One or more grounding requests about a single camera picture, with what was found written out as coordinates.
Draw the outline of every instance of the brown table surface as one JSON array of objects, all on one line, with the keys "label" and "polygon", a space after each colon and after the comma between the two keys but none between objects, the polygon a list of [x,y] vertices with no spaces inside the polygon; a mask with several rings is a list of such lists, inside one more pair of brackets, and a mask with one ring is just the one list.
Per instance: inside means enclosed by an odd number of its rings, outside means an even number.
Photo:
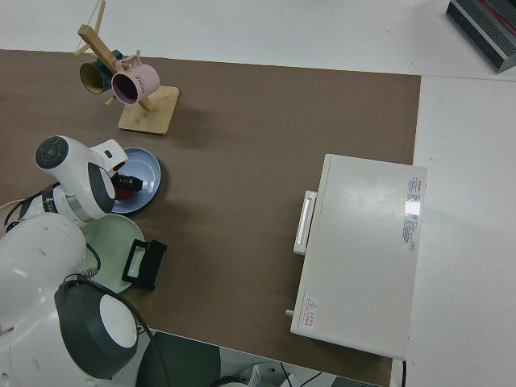
[{"label": "brown table surface", "polygon": [[68,135],[114,138],[161,163],[155,199],[132,219],[169,246],[154,292],[124,294],[162,331],[388,385],[391,359],[289,332],[303,259],[302,199],[326,153],[411,164],[420,78],[397,74],[148,59],[181,90],[169,133],[117,128],[122,104],[86,91],[91,56],[0,51],[0,203],[52,178],[33,155]]}]

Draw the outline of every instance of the black cup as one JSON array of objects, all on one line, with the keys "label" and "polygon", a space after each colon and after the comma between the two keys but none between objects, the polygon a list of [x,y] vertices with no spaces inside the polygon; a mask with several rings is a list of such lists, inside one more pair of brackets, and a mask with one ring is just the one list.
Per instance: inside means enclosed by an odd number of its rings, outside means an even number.
[{"label": "black cup", "polygon": [[[113,55],[117,60],[123,55],[119,50],[114,50]],[[79,70],[84,87],[93,94],[101,94],[111,89],[113,73],[99,60],[84,63]]]}]

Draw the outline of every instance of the wooden mug stand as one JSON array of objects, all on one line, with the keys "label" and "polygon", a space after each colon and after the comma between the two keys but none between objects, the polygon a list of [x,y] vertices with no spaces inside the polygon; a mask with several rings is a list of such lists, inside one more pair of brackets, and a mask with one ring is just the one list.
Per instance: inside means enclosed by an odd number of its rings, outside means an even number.
[{"label": "wooden mug stand", "polygon": [[[95,56],[112,72],[116,73],[114,64],[116,57],[98,36],[100,21],[104,11],[105,2],[101,3],[95,29],[83,24],[77,34],[85,41],[85,45],[75,52],[75,55],[83,53],[91,48]],[[170,120],[179,98],[179,89],[172,86],[160,86],[160,88],[138,104],[125,105],[119,121],[119,128],[124,131],[138,131],[153,135],[165,135],[169,130]],[[115,96],[106,104],[110,105]]]}]

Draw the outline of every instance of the white table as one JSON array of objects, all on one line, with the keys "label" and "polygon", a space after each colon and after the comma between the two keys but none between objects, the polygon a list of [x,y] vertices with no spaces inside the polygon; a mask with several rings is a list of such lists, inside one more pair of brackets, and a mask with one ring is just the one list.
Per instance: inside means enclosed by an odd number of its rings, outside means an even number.
[{"label": "white table", "polygon": [[[96,4],[4,0],[0,48],[74,51]],[[428,167],[429,182],[407,385],[512,385],[516,69],[496,74],[444,16],[446,7],[445,0],[109,0],[101,36],[144,56],[423,75],[414,164]],[[400,368],[395,362],[393,386]]]}]

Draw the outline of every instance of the wooden base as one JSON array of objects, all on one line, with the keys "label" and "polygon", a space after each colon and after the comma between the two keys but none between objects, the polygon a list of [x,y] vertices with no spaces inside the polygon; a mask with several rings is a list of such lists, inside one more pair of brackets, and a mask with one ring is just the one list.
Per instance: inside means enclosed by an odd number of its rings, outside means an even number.
[{"label": "wooden base", "polygon": [[146,111],[137,103],[126,105],[119,121],[124,131],[138,131],[152,135],[165,135],[179,98],[179,89],[171,86],[160,88],[148,97],[156,106],[155,111]]}]

